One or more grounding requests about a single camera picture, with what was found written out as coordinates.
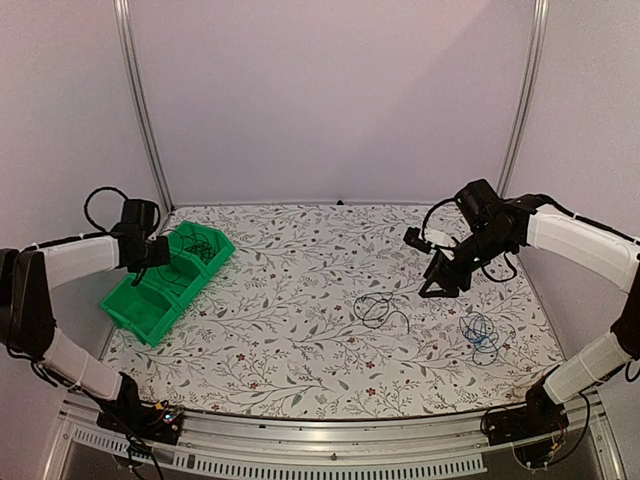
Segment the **leaf pattern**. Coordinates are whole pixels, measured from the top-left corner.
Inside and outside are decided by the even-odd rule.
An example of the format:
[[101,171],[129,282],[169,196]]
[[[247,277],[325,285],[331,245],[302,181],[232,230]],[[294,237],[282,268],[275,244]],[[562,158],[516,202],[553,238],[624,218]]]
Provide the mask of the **leaf pattern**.
[[[562,356],[522,273],[505,284],[474,274],[454,299],[418,296],[430,256],[402,241],[426,213],[414,206],[225,206],[178,209],[218,228],[237,251],[157,349],[117,330],[104,361],[149,401],[293,418],[402,417],[518,402]],[[454,207],[433,228],[463,238]],[[499,260],[494,276],[510,274]],[[393,292],[376,330],[353,314],[363,294]],[[497,359],[474,362],[461,316],[485,315]]]

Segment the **green storage bin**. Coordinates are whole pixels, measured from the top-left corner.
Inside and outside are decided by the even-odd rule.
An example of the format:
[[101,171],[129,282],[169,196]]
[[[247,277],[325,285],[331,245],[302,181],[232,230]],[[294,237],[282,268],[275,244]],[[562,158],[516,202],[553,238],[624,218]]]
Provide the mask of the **green storage bin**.
[[168,237],[170,265],[150,268],[137,287],[135,274],[127,275],[100,304],[117,327],[153,347],[235,250],[224,233],[192,222]]

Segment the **zip tie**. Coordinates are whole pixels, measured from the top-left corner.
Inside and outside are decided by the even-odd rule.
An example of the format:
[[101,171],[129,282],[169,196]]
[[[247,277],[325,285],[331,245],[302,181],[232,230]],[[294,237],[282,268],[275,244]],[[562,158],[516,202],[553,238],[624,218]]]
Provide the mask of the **zip tie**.
[[89,352],[84,350],[84,364],[82,365],[82,371],[80,372],[80,378],[76,380],[76,383],[69,388],[82,388],[82,379],[84,378],[85,371],[87,370],[87,364],[89,363]]

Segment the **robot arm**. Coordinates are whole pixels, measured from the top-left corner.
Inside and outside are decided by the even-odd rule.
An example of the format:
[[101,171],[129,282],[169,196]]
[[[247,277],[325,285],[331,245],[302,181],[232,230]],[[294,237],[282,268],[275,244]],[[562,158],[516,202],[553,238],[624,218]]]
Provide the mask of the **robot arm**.
[[640,359],[640,245],[624,234],[570,214],[545,195],[503,200],[485,180],[468,184],[451,202],[462,212],[471,235],[443,242],[441,232],[409,228],[405,242],[435,255],[424,274],[424,298],[457,297],[471,287],[471,275],[498,255],[532,246],[561,255],[614,283],[629,294],[622,315],[606,332],[526,394],[526,407],[488,415],[490,442],[502,443],[549,433],[568,425],[562,404],[596,382],[608,379],[632,359]]
[[126,268],[143,275],[169,263],[167,237],[149,238],[156,210],[153,202],[126,199],[111,232],[0,250],[0,343],[11,357],[31,361],[45,380],[77,387],[96,401],[104,412],[98,425],[175,443],[182,420],[178,410],[166,403],[143,405],[131,377],[102,364],[57,327],[49,296],[50,290],[94,273]]

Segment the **aluminum frame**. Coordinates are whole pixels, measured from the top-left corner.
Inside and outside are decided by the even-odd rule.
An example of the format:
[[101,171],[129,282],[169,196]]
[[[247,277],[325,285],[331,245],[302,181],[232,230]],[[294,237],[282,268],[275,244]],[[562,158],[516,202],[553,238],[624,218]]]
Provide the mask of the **aluminum frame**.
[[533,98],[533,90],[538,76],[540,58],[542,57],[542,47],[544,45],[548,10],[548,0],[536,0],[535,7],[533,9],[531,39],[529,42],[529,53],[527,54],[527,63],[522,82],[522,90],[520,92],[520,100],[518,101],[516,117],[511,129],[511,135],[509,136],[507,151],[505,153],[502,170],[500,171],[500,177],[498,178],[498,186],[496,188],[498,195],[501,197],[504,197],[507,194],[518,157],[518,151],[520,150],[520,144],[522,143],[524,128],[531,107],[531,100]]
[[158,146],[156,144],[155,135],[151,126],[149,117],[149,109],[145,98],[144,89],[142,87],[142,78],[140,75],[140,67],[138,65],[138,56],[136,54],[135,42],[133,39],[133,28],[131,26],[131,14],[129,11],[129,0],[114,0],[116,13],[116,21],[118,24],[118,34],[120,36],[120,45],[122,46],[122,55],[124,57],[124,66],[131,89],[133,105],[140,127],[140,134],[151,167],[151,174],[158,190],[160,204],[163,214],[167,215],[174,209],[173,199],[169,189],[169,183],[162,167]]
[[[623,480],[626,477],[602,402],[595,390],[587,396],[591,403],[590,430],[603,478]],[[570,421],[569,430],[582,429],[586,419],[584,401],[574,398],[565,407]],[[412,469],[416,465],[455,462],[511,448],[510,444],[489,445],[479,430],[483,414],[484,411],[478,411],[388,420],[300,421],[187,411],[178,445],[156,444],[154,451],[163,468],[182,470],[181,459],[189,456],[192,456],[194,464],[204,461],[235,462],[275,470],[304,471],[313,468],[315,471],[335,472],[337,468],[339,471],[373,472],[391,465],[394,469]],[[122,435],[96,427],[97,415],[97,405],[91,400],[73,393],[66,396],[59,414],[60,427],[51,456],[53,461],[48,464],[44,480],[59,480],[78,428],[102,436],[103,446],[110,440],[122,443]],[[545,437],[527,439],[514,445],[542,438]],[[206,475],[196,469],[191,471]]]

